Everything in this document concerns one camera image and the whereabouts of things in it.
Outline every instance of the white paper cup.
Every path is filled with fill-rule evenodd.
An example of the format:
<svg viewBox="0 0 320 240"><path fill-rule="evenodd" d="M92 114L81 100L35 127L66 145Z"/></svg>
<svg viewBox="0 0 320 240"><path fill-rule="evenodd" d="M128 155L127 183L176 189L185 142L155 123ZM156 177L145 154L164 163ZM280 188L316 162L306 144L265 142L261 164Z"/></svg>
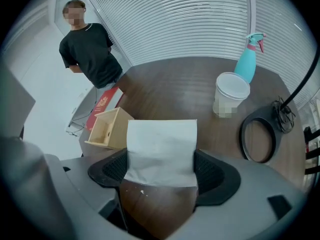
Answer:
<svg viewBox="0 0 320 240"><path fill-rule="evenodd" d="M215 83L213 112L220 118L230 118L249 94L250 85L244 78L233 72L222 73Z"/></svg>

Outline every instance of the black t-shirt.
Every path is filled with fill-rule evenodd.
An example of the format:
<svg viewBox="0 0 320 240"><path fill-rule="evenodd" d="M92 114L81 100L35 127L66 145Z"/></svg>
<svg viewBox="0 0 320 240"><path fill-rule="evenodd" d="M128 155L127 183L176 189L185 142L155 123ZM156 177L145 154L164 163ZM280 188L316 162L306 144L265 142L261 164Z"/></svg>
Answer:
<svg viewBox="0 0 320 240"><path fill-rule="evenodd" d="M106 29L99 23L90 23L70 31L62 39L59 52L66 68L78 64L93 85L102 88L122 73L118 61L108 51L112 45Z"/></svg>

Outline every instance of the short hair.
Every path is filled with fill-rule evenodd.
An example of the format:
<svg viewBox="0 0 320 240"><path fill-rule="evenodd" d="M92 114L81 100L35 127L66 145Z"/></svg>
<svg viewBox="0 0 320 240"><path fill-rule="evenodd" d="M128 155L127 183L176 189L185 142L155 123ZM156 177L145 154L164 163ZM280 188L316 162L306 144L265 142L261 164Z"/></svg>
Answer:
<svg viewBox="0 0 320 240"><path fill-rule="evenodd" d="M62 14L66 14L68 12L67 9L69 8L70 5L72 5L73 8L86 8L86 4L81 0L71 0L67 2L63 7Z"/></svg>

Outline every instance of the wooden box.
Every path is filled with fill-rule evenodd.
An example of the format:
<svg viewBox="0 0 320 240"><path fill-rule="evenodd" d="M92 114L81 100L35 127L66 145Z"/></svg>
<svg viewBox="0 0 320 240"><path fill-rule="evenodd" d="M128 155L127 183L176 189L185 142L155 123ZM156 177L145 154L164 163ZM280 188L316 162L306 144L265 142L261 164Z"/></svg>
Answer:
<svg viewBox="0 0 320 240"><path fill-rule="evenodd" d="M129 120L134 118L121 107L95 115L90 137L86 143L109 149L127 147L127 130Z"/></svg>

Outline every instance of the man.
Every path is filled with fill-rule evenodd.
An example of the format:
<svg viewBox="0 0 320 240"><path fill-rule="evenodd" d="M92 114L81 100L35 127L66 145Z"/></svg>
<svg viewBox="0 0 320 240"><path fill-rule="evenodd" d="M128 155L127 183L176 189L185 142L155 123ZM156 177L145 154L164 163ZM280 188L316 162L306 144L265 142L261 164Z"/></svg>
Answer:
<svg viewBox="0 0 320 240"><path fill-rule="evenodd" d="M99 23L85 23L86 5L71 0L62 10L71 31L62 39L59 52L64 65L74 73L84 73L97 89L108 89L122 74L122 68L111 54L113 43Z"/></svg>

